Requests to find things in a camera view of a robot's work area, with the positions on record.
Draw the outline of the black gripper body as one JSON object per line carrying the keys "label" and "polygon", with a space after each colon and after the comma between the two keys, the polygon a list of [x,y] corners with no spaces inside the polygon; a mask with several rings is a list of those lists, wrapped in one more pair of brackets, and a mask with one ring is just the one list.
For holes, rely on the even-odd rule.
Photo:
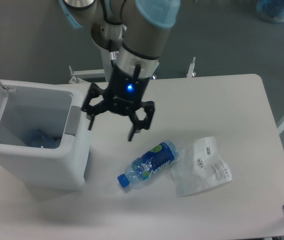
{"label": "black gripper body", "polygon": [[124,78],[120,74],[119,79],[112,79],[108,86],[111,91],[111,108],[108,112],[129,116],[143,108],[146,117],[152,115],[152,102],[142,102],[149,79]]}

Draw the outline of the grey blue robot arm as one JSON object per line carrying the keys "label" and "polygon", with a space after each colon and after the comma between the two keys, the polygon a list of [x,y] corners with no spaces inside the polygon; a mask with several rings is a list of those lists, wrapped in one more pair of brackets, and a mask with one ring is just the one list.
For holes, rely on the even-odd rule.
{"label": "grey blue robot arm", "polygon": [[159,65],[159,57],[174,26],[179,0],[62,0],[60,6],[75,28],[91,26],[96,45],[118,54],[106,88],[92,83],[82,111],[93,122],[104,112],[127,116],[128,139],[150,128],[153,101],[143,95]]}

